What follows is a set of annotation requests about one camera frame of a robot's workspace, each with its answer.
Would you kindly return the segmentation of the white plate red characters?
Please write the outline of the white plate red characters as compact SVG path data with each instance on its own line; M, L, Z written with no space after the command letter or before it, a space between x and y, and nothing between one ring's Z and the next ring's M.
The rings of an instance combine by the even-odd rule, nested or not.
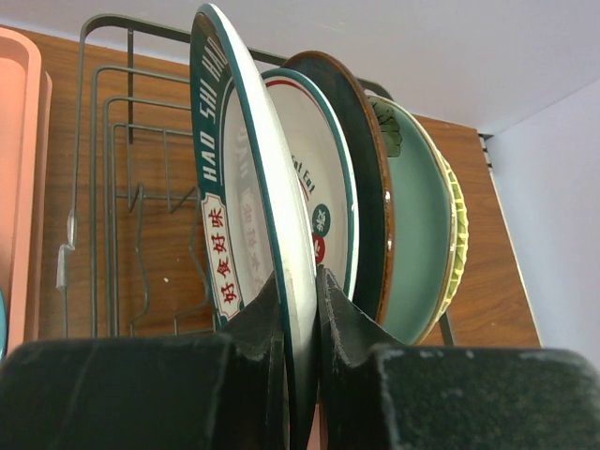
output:
M308 76L278 67L262 74L292 155L310 223L315 263L353 297L359 208L350 150L323 91Z

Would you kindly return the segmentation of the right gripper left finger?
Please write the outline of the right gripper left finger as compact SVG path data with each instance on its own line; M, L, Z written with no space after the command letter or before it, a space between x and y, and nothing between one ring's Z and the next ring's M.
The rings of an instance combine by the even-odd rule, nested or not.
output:
M276 282L214 334L36 341L1 366L5 449L280 449Z

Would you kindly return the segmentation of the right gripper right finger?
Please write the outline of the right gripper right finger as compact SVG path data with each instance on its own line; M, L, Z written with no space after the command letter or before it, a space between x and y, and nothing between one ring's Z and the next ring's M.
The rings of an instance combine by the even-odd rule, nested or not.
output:
M316 276L331 449L595 449L599 375L556 349L405 346Z

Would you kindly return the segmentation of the green rim white plate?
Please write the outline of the green rim white plate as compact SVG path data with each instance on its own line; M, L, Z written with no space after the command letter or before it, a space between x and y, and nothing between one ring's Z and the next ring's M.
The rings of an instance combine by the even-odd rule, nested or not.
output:
M284 339L289 436L308 445L317 397L316 267L291 152L262 74L232 23L202 5L189 50L192 132L218 326L273 281Z

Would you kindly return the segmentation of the light green flower plate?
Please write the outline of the light green flower plate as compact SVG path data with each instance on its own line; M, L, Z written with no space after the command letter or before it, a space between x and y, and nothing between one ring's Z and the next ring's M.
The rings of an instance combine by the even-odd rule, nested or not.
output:
M450 305L458 242L446 160L421 123L396 102L367 97L388 153L395 211L394 266L382 327L422 342Z

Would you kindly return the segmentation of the yellow woven bamboo plate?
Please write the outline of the yellow woven bamboo plate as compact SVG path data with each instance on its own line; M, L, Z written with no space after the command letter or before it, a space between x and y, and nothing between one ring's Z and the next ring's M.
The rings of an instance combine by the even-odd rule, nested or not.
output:
M453 270L446 290L446 296L442 303L441 315L449 308L453 298L455 297L458 286L462 280L465 265L467 261L469 247L469 220L467 214L467 206L462 192L462 188L458 181L458 177L451 168L449 162L443 159L446 173L450 179L451 188L453 189L453 200L456 207L457 219L457 243L455 245L455 257L453 261Z

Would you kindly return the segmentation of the dark teal plate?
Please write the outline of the dark teal plate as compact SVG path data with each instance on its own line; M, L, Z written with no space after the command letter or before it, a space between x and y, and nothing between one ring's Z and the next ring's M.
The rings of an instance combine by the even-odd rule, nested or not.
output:
M332 104L346 137L357 187L360 227L353 302L382 324L392 285L395 212L383 134L366 91L384 98L391 96L379 84L356 78L325 52L300 52L283 66L301 72L317 84Z

